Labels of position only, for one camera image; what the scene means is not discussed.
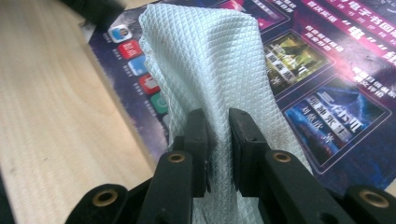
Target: app icon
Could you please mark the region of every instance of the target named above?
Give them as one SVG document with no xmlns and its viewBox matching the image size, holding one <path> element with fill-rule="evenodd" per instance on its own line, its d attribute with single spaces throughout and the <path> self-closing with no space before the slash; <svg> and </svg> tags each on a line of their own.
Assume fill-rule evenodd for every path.
<svg viewBox="0 0 396 224">
<path fill-rule="evenodd" d="M 142 49 L 140 49 L 139 44 L 135 40 L 120 44 L 118 49 L 124 59 L 131 59 L 142 54 Z"/>
<path fill-rule="evenodd" d="M 149 98 L 149 101 L 154 106 L 154 109 L 155 111 L 157 111 L 157 113 L 163 114 L 168 112 L 168 105 L 166 104 L 160 93 L 151 96 L 151 98 Z"/>
<path fill-rule="evenodd" d="M 147 94 L 152 94 L 160 90 L 157 81 L 150 74 L 144 75 L 139 78 L 139 85 Z"/>
<path fill-rule="evenodd" d="M 135 76 L 141 76 L 147 73 L 148 69 L 145 66 L 146 56 L 141 55 L 128 62 L 128 66 Z"/>
<path fill-rule="evenodd" d="M 114 43 L 120 43 L 121 41 L 132 37 L 131 31 L 126 25 L 111 27 L 110 29 L 108 29 L 108 33 L 110 34 L 110 37 Z"/>
</svg>

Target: wooden surface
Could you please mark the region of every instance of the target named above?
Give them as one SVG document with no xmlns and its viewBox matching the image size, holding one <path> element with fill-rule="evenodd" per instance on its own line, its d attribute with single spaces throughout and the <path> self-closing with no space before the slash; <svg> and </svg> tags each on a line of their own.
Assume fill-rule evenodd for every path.
<svg viewBox="0 0 396 224">
<path fill-rule="evenodd" d="M 0 1 L 0 165 L 18 223 L 63 223 L 88 190 L 152 176 L 82 21 L 57 0 Z"/>
</svg>

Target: textured towel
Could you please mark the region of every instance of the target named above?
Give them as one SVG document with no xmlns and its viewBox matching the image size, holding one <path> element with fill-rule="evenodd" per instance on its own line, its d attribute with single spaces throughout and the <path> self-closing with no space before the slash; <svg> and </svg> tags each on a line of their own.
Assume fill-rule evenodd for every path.
<svg viewBox="0 0 396 224">
<path fill-rule="evenodd" d="M 307 162 L 271 92 L 257 21 L 228 9 L 167 4 L 148 5 L 139 21 L 146 66 L 169 106 L 170 139 L 183 134 L 187 114 L 197 108 L 216 136 L 212 193 L 194 200 L 194 223 L 262 223 L 258 201 L 233 186 L 228 109 L 247 111 L 272 149 Z"/>
</svg>

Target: poster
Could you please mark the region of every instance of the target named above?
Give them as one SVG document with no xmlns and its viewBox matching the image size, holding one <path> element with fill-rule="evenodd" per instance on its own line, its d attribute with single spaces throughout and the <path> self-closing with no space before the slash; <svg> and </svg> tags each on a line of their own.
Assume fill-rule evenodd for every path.
<svg viewBox="0 0 396 224">
<path fill-rule="evenodd" d="M 396 2 L 393 0 L 163 0 L 227 8 L 258 21 L 267 76 L 316 179 L 386 188 L 396 178 Z M 167 145 L 166 103 L 144 66 L 139 15 L 126 10 L 92 52 L 158 160 Z"/>
</svg>

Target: brass insert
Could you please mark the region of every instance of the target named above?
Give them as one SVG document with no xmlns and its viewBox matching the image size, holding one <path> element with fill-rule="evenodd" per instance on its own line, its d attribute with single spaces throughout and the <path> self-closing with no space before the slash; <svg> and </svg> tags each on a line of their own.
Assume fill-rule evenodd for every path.
<svg viewBox="0 0 396 224">
<path fill-rule="evenodd" d="M 289 162 L 291 161 L 291 157 L 288 154 L 282 153 L 282 152 L 276 152 L 273 155 L 274 159 L 276 161 L 280 162 Z"/>
<path fill-rule="evenodd" d="M 114 189 L 104 189 L 97 192 L 92 199 L 93 205 L 97 207 L 104 207 L 114 203 L 119 194 Z"/>
<path fill-rule="evenodd" d="M 369 203 L 372 206 L 379 207 L 379 208 L 387 208 L 389 207 L 389 201 L 382 195 L 372 192 L 368 189 L 363 189 L 359 192 L 359 196 Z"/>
<path fill-rule="evenodd" d="M 168 160 L 170 162 L 181 162 L 181 161 L 184 161 L 184 159 L 185 159 L 185 157 L 183 155 L 181 155 L 181 154 L 178 154 L 178 153 L 171 154 L 168 157 Z"/>
</svg>

